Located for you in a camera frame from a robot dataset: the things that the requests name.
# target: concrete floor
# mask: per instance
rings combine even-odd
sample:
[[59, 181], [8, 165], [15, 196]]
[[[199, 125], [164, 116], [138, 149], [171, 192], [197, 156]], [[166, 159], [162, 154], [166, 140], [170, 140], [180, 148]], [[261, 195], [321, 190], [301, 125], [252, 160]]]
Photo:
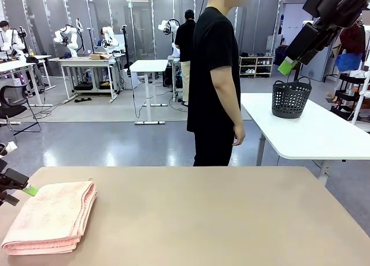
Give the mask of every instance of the concrete floor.
[[[246, 140], [235, 147], [230, 165], [256, 163], [258, 127], [245, 121]], [[11, 141], [6, 127], [1, 142]], [[185, 121], [165, 125], [135, 126], [133, 123], [42, 123], [42, 133], [17, 136], [18, 149], [5, 157], [9, 166], [28, 176], [40, 167], [58, 166], [192, 166], [194, 137]], [[262, 164], [276, 165], [278, 155], [267, 143]], [[279, 165], [300, 165], [315, 175], [311, 161], [280, 159]], [[370, 161], [336, 161], [328, 190], [370, 235]]]
[[[290, 81], [293, 81], [294, 72], [290, 76]], [[271, 93], [272, 85], [277, 80], [287, 80], [286, 76], [283, 76], [275, 68], [273, 75], [270, 78], [242, 78], [241, 89], [243, 93]], [[168, 104], [172, 99], [172, 89], [163, 88], [161, 86], [161, 79], [157, 80], [157, 102]], [[56, 78], [51, 80], [52, 85], [57, 85], [49, 91], [46, 91], [45, 102], [47, 104], [58, 104], [66, 99], [66, 92], [64, 87], [63, 79]], [[321, 83], [312, 81], [312, 92], [310, 99], [317, 104], [329, 109], [330, 104], [325, 100], [326, 92], [334, 90], [334, 82], [328, 81], [327, 83]], [[153, 86], [150, 85], [150, 92], [153, 92]], [[135, 104], [136, 114], [139, 114], [140, 107], [145, 102], [145, 85], [140, 84], [135, 90]], [[146, 109], [141, 110], [139, 118], [135, 116], [134, 102], [132, 99], [132, 91], [122, 91], [121, 94], [111, 103], [110, 95], [86, 95], [91, 97], [92, 101], [74, 103], [73, 101], [57, 107], [53, 110], [52, 114], [44, 119], [40, 119], [41, 122], [122, 122], [122, 121], [143, 121], [146, 120]], [[31, 98], [30, 102], [35, 103], [35, 98]], [[165, 121], [183, 121], [187, 120], [187, 108], [177, 102], [170, 102], [171, 106], [167, 107], [154, 107], [151, 109], [153, 120], [165, 120]], [[41, 108], [35, 108], [36, 112], [40, 111]], [[31, 112], [26, 111], [19, 118], [24, 122], [32, 121], [30, 116]], [[242, 116], [244, 120], [250, 120], [249, 115], [242, 108]]]

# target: black chair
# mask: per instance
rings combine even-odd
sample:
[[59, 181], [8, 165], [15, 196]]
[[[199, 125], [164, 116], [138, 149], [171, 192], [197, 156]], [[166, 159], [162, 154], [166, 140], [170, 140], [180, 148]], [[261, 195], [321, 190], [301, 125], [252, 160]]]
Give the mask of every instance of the black chair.
[[[26, 97], [26, 86], [3, 86], [0, 90], [0, 119], [6, 120], [6, 125], [8, 126], [9, 130], [12, 132], [14, 136], [14, 140], [17, 142], [16, 135], [21, 132], [40, 132], [41, 126], [37, 121], [37, 118], [34, 114], [34, 111], [31, 109], [28, 99]], [[31, 124], [30, 126], [22, 129], [22, 130], [13, 130], [12, 125], [10, 124], [10, 118], [18, 116], [22, 114], [24, 111], [27, 110], [27, 107], [23, 106], [23, 104], [27, 104], [28, 108], [30, 109], [34, 119], [36, 120], [35, 123]], [[39, 130], [28, 130], [32, 126], [38, 125]]]

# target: pink towel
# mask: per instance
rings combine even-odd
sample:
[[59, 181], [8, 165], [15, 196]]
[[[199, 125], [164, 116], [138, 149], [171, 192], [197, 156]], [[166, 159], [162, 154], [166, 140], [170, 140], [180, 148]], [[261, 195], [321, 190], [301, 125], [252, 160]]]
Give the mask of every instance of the pink towel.
[[43, 186], [21, 208], [1, 248], [9, 255], [71, 252], [85, 232], [95, 187], [94, 182]]

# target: man's hand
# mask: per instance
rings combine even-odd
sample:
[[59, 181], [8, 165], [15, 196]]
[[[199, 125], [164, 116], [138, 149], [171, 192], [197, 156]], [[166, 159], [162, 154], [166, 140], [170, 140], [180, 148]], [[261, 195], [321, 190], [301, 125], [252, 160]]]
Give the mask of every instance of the man's hand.
[[244, 131], [244, 125], [238, 124], [234, 126], [234, 132], [235, 132], [235, 139], [236, 142], [233, 143], [233, 146], [240, 146], [245, 138], [245, 131]]

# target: black basket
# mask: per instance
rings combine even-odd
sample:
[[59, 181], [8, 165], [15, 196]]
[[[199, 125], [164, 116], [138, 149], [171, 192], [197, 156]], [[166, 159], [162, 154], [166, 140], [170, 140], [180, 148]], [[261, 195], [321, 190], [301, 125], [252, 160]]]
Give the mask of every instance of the black basket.
[[[302, 78], [307, 78], [309, 83], [299, 82]], [[299, 118], [306, 106], [311, 90], [311, 79], [308, 77], [301, 77], [289, 83], [276, 81], [273, 85], [272, 113], [284, 119]]]

